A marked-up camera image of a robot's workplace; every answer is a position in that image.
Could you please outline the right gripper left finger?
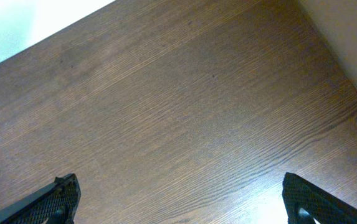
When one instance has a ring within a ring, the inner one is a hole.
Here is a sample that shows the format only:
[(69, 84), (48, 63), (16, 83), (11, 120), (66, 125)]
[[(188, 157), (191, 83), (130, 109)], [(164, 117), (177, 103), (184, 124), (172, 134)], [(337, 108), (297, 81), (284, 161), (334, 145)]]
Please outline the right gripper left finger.
[(77, 176), (67, 174), (0, 210), (0, 224), (74, 224), (81, 198)]

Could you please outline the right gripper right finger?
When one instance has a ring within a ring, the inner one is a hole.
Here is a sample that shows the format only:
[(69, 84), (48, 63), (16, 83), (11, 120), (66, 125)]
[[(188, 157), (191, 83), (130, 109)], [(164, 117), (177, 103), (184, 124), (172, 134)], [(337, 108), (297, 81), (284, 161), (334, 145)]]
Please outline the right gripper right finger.
[(297, 174), (285, 174), (282, 197), (289, 224), (357, 224), (356, 208)]

